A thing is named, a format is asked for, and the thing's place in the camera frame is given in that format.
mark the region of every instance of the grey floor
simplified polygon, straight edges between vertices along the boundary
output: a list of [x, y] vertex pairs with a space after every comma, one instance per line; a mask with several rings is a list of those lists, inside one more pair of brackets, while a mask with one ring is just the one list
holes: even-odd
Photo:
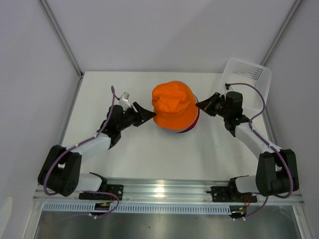
[[35, 239], [300, 239], [292, 207], [267, 206], [247, 221], [228, 216], [113, 213], [102, 219], [43, 212]]

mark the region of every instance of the white tabletop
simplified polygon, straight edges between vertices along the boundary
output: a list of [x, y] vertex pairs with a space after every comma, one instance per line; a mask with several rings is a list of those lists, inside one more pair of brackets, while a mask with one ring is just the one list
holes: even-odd
[[[185, 82], [203, 101], [217, 89], [221, 74], [162, 72], [86, 72], [63, 141], [71, 146], [95, 134], [116, 94], [130, 93], [130, 102], [153, 110], [152, 90], [161, 83]], [[262, 117], [254, 120], [265, 136]], [[115, 147], [82, 164], [81, 172], [105, 177], [185, 180], [229, 180], [255, 175], [257, 158], [224, 127], [221, 117], [200, 113], [195, 128], [187, 133], [170, 133], [153, 120], [122, 131]]]

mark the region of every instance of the orange cloth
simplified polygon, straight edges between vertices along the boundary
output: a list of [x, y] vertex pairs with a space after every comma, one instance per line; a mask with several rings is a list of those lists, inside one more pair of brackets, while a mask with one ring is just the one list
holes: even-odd
[[158, 85], [152, 92], [154, 122], [163, 128], [180, 130], [190, 126], [197, 117], [196, 98], [183, 82]]

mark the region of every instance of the grey wall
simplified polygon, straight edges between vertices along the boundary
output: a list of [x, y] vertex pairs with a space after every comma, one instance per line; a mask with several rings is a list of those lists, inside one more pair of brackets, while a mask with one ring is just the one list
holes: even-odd
[[295, 0], [48, 0], [83, 71], [260, 63]]
[[13, 199], [4, 239], [19, 238], [77, 82], [37, 1], [0, 1], [0, 206]]
[[282, 147], [297, 154], [300, 188], [319, 237], [319, 1], [307, 0], [271, 60], [268, 105]]

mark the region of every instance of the white plastic basket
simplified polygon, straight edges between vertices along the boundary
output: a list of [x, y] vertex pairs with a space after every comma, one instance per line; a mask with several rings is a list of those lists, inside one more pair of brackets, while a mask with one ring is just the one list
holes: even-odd
[[[225, 91], [225, 83], [247, 83], [257, 90], [267, 101], [272, 72], [269, 68], [248, 61], [231, 58], [228, 60], [219, 85], [220, 92]], [[260, 96], [250, 87], [232, 86], [233, 90], [243, 94], [244, 114], [252, 116], [263, 108]]]

